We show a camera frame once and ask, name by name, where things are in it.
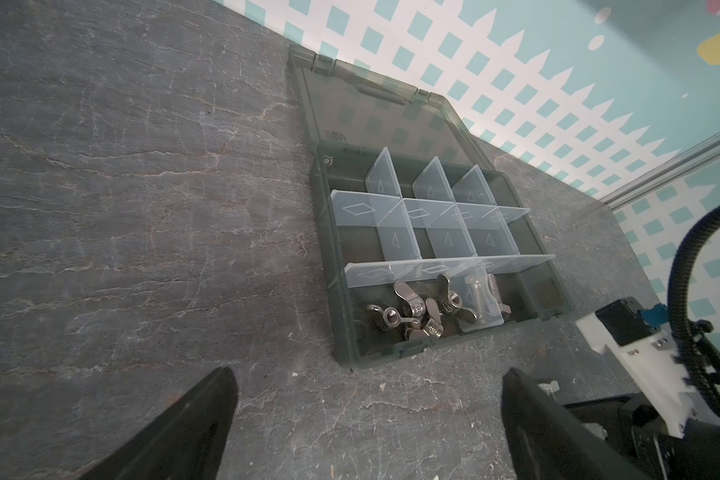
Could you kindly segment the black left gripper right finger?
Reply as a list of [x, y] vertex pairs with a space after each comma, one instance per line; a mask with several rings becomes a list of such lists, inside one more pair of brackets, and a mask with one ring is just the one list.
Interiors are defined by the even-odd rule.
[[501, 418], [519, 479], [645, 479], [524, 372], [502, 379]]

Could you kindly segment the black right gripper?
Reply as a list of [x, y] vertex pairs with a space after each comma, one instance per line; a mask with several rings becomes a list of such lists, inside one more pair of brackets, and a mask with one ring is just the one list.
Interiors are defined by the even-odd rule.
[[720, 479], [720, 426], [689, 419], [679, 438], [643, 394], [570, 403], [593, 434], [653, 479]]

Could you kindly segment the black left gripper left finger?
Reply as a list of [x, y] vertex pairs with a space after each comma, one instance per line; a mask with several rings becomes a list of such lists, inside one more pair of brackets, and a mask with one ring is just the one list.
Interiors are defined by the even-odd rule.
[[214, 479], [237, 403], [232, 369], [216, 368], [83, 477]]

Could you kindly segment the silver wing nut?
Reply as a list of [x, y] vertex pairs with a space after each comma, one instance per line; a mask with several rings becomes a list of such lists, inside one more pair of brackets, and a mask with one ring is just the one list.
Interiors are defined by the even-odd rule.
[[403, 317], [394, 307], [381, 307], [376, 304], [367, 305], [366, 313], [382, 332], [391, 331], [402, 325], [415, 323], [417, 321], [416, 318]]
[[394, 283], [395, 294], [402, 301], [402, 310], [406, 318], [422, 319], [427, 313], [424, 299], [417, 294], [406, 282], [398, 280]]
[[461, 296], [451, 286], [450, 277], [446, 274], [439, 274], [437, 285], [439, 294], [437, 303], [442, 314], [474, 325], [477, 322], [477, 315], [474, 310], [464, 306]]

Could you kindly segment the silver hex bolt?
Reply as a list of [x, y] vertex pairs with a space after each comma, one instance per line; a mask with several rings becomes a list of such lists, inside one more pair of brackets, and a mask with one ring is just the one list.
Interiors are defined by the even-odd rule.
[[484, 288], [477, 276], [471, 275], [465, 278], [468, 289], [467, 300], [470, 309], [474, 311], [476, 319], [483, 322], [486, 319], [486, 306], [483, 298]]

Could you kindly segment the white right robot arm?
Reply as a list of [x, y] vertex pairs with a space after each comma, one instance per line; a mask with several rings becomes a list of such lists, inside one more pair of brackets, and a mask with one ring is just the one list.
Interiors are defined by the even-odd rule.
[[652, 479], [720, 479], [720, 418], [692, 385], [667, 322], [665, 305], [632, 297], [577, 320], [589, 347], [612, 353], [639, 390], [567, 408]]

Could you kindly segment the green transparent compartment organizer box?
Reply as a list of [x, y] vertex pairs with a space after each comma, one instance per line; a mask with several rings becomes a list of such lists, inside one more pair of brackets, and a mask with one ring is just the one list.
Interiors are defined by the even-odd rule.
[[[313, 207], [341, 366], [382, 365], [571, 311], [528, 209], [447, 99], [298, 45], [289, 64], [314, 156]], [[480, 279], [483, 322], [442, 314], [439, 274], [467, 308], [465, 278]], [[405, 317], [398, 280], [427, 313], [382, 332], [366, 306]]]

